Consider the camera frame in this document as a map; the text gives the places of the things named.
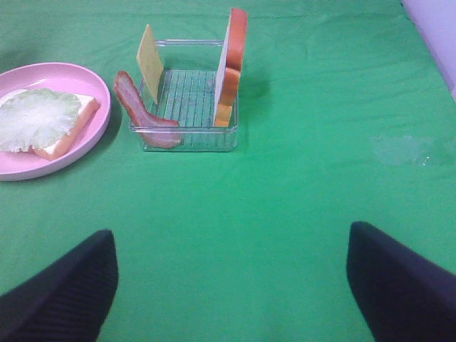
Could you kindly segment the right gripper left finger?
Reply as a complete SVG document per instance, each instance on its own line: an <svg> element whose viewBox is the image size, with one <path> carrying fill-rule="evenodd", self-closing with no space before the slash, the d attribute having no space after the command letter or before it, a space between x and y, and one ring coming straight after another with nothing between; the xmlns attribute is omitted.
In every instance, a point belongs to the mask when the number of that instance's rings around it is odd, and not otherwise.
<svg viewBox="0 0 456 342"><path fill-rule="evenodd" d="M96 341L118 287L110 230L1 295L2 341Z"/></svg>

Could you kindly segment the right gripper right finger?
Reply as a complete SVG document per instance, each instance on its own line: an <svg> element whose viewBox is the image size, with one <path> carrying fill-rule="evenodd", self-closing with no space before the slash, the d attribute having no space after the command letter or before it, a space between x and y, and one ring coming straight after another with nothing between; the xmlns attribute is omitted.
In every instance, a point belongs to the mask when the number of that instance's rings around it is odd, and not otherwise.
<svg viewBox="0 0 456 342"><path fill-rule="evenodd" d="M372 224L351 225L346 274L376 341L455 340L455 275Z"/></svg>

